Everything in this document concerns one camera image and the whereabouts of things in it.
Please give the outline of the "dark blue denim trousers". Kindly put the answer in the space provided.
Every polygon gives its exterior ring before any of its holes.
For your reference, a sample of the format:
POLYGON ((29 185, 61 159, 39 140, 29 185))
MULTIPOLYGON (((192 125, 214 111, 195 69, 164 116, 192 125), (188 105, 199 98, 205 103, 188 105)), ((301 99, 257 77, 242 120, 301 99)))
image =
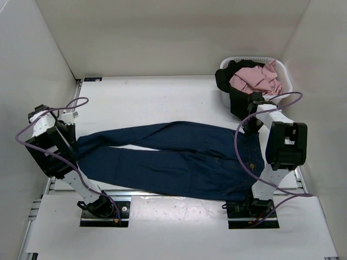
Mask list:
POLYGON ((176 121, 78 138, 90 179, 153 193, 242 201, 264 170, 257 135, 176 121))

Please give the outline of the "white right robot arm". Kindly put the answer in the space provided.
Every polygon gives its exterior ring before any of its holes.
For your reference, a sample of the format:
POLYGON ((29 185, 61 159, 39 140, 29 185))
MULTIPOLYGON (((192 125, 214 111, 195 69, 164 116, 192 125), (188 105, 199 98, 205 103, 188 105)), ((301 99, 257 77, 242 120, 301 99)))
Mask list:
POLYGON ((305 123, 286 117, 259 92, 249 94, 247 111, 249 117, 242 123, 245 133, 256 134, 262 126, 269 130, 265 168, 251 188, 252 198, 243 206, 247 215, 255 217, 272 200, 281 181, 306 161, 308 129, 305 123))

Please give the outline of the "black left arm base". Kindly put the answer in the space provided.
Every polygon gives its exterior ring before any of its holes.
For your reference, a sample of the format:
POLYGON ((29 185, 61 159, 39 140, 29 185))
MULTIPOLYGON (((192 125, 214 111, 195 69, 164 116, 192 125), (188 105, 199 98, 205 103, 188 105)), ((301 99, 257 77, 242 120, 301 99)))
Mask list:
POLYGON ((127 228, 129 224, 131 201, 115 201, 117 207, 107 198, 101 197, 95 203, 86 205, 78 201, 82 209, 80 226, 89 228, 127 228))

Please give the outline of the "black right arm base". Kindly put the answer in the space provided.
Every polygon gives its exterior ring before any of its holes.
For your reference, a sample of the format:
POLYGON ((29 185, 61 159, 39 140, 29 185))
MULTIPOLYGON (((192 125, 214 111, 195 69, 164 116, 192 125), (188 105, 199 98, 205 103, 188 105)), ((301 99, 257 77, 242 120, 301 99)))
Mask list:
POLYGON ((227 201, 222 205, 228 217, 228 228, 233 229, 278 229, 279 222, 273 200, 227 201))

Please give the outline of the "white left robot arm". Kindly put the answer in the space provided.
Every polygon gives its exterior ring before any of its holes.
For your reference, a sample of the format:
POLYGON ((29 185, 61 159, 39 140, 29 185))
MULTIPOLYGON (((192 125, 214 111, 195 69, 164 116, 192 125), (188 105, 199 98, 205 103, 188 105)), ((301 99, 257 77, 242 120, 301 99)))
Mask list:
POLYGON ((78 169, 78 150, 75 137, 77 112, 55 115, 50 107, 39 105, 28 114, 33 124, 33 134, 25 143, 41 170, 48 177, 55 177, 68 184, 81 197, 85 207, 94 205, 102 217, 112 214, 114 204, 102 196, 101 189, 78 169))

